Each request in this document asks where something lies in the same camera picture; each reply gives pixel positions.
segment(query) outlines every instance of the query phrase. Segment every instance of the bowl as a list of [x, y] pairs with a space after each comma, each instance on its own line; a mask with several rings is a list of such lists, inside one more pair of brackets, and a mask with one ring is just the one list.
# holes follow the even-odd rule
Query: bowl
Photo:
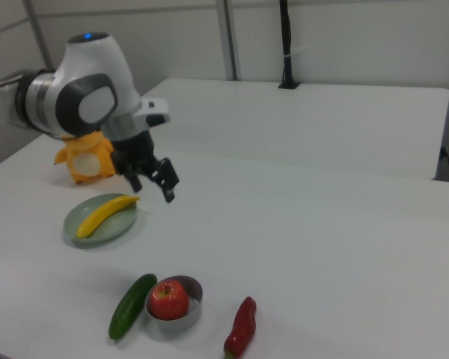
[[[177, 280], [185, 289], [186, 294], [188, 294], [189, 300], [188, 313], [182, 318], [175, 320], [161, 320], [153, 316], [153, 314], [151, 313], [150, 309], [151, 293], [158, 285], [160, 285], [160, 283], [166, 280]], [[153, 320], [158, 325], [158, 328], [161, 331], [178, 332], [184, 331], [192, 327], [200, 318], [201, 307], [203, 303], [202, 299], [203, 299], [203, 289], [201, 288], [200, 283], [196, 279], [188, 277], [186, 275], [175, 275], [173, 277], [168, 277], [164, 280], [161, 280], [148, 292], [147, 297], [144, 300], [144, 307], [148, 312], [149, 316], [151, 317], [151, 320]]]

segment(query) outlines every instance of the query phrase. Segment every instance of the red chili pepper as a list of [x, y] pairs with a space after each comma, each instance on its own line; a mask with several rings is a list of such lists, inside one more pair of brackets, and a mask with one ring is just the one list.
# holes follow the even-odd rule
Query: red chili pepper
[[246, 297], [234, 318], [233, 330], [224, 342], [225, 359], [237, 359], [245, 351], [256, 331], [255, 314], [256, 302]]

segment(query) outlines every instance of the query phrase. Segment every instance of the green plate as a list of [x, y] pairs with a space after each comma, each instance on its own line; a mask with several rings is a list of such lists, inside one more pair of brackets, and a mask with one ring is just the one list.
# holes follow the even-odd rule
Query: green plate
[[81, 202], [65, 218], [64, 230], [67, 236], [77, 243], [98, 243], [112, 239], [124, 232], [136, 219], [136, 202], [110, 215], [88, 238], [77, 239], [75, 237], [79, 225], [95, 209], [109, 200], [120, 196], [123, 195], [120, 193], [101, 194], [100, 196], [92, 197], [85, 202]]

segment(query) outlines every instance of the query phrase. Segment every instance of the cucumber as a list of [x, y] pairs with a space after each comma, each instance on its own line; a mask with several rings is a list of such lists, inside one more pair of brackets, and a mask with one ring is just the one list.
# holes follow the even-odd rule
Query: cucumber
[[119, 340], [127, 333], [143, 310], [148, 292], [157, 282], [156, 275], [145, 274], [128, 289], [114, 310], [109, 328], [110, 338]]

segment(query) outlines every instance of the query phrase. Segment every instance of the white wall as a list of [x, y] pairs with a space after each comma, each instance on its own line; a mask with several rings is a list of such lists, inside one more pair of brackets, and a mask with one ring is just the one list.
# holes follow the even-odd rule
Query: white wall
[[[449, 0], [299, 2], [312, 3], [289, 7], [292, 47], [307, 47], [293, 56], [299, 81], [449, 89]], [[242, 80], [281, 80], [277, 3], [233, 0]], [[444, 143], [449, 146], [449, 118]], [[443, 164], [439, 176], [447, 173]]]
[[[22, 2], [0, 0], [0, 79], [17, 70], [43, 66]], [[0, 162], [36, 137], [36, 132], [0, 126]]]
[[34, 0], [33, 4], [55, 66], [70, 37], [104, 31], [122, 48], [140, 93], [170, 77], [227, 78], [215, 0]]

